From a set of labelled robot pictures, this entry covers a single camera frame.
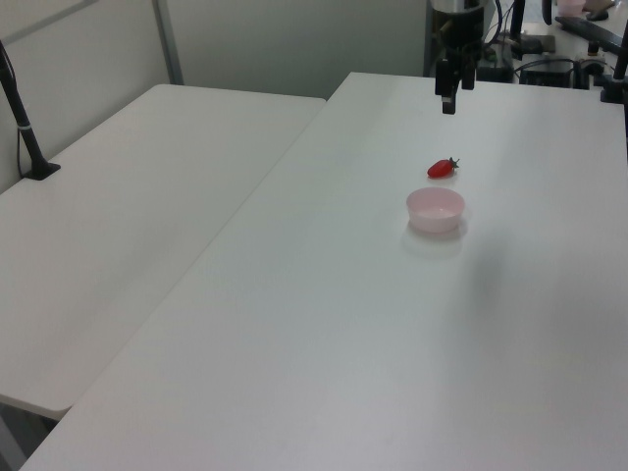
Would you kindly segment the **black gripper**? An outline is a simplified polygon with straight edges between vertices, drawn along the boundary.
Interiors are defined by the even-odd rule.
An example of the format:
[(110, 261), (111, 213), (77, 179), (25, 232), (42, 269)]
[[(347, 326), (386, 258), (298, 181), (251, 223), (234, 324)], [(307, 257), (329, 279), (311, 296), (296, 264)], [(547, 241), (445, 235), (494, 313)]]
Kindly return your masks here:
[(444, 55), (436, 64), (435, 93), (440, 96), (446, 115), (454, 115), (456, 111), (457, 81), (452, 64), (461, 63), (462, 88), (473, 90), (475, 87), (476, 62), (481, 58), (485, 38), (484, 19), (484, 8), (447, 14), (439, 30)]

